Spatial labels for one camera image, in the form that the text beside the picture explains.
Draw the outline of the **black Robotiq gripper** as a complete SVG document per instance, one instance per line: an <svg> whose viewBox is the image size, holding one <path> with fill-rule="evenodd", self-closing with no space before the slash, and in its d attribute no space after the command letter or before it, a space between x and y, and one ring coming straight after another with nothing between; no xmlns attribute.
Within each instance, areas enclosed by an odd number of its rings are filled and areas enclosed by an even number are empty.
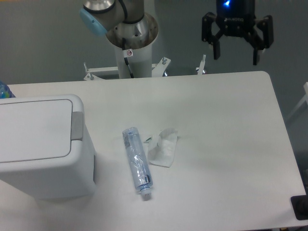
<svg viewBox="0 0 308 231"><path fill-rule="evenodd" d="M219 39L226 36L242 37L253 48L253 65L259 62L259 52L268 49L274 42L273 18L266 15L262 19L256 19L254 0L217 0L217 15L208 12L202 18L202 41L213 46L213 56L217 60L220 57ZM219 28L217 34L212 33L212 24Z"/></svg>

